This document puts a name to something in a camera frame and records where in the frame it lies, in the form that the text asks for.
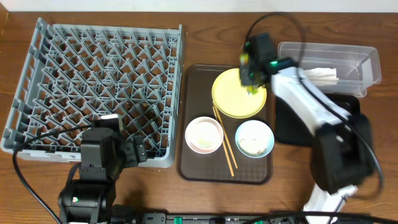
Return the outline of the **green yellow snack wrapper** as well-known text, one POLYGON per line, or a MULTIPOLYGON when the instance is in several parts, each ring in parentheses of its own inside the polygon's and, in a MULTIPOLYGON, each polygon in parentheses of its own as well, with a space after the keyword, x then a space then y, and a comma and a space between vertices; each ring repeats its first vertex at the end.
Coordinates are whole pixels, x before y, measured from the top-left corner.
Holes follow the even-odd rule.
POLYGON ((256 67, 247 53, 241 54, 239 56, 239 61, 239 78, 241 85, 246 87, 248 95, 254 95, 258 92, 258 83, 255 76, 256 67))

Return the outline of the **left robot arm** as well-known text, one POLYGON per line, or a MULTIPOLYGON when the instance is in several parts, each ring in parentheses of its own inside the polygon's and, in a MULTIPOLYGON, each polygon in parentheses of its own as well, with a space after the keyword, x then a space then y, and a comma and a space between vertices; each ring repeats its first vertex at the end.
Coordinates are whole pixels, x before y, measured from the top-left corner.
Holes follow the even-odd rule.
POLYGON ((58 196, 62 223, 140 223, 141 215, 126 205, 116 205, 116 181, 124 169, 148 159, 140 136, 126 139, 118 114, 103 115, 83 131, 81 161, 68 174, 58 196))

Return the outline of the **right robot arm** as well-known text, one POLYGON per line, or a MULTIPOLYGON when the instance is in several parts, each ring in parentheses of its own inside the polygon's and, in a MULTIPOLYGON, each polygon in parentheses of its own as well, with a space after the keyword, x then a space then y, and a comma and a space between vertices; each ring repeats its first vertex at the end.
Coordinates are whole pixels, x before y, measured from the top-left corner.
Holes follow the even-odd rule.
POLYGON ((306 76, 299 60, 280 58, 267 33, 248 37, 240 56, 244 86, 270 84, 273 94, 298 116, 312 135, 310 171, 315 181, 304 205, 308 223, 331 223, 374 170, 369 120, 331 101, 306 76))

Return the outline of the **white napkin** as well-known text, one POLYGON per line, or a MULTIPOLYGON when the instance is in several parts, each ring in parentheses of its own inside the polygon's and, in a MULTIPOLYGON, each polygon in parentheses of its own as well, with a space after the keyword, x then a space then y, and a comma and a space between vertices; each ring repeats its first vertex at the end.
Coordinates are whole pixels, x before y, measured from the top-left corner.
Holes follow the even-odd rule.
POLYGON ((303 74, 316 86, 336 85, 339 81, 335 68, 313 68, 303 74))

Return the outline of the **light blue bowl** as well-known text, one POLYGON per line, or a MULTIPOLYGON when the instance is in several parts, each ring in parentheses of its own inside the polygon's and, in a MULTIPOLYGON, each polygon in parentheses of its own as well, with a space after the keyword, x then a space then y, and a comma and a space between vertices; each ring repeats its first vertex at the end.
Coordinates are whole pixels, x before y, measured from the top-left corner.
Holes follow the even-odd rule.
POLYGON ((245 156, 259 159, 272 152, 275 139, 271 128, 266 123, 249 120, 242 123, 236 130, 235 143, 245 156))

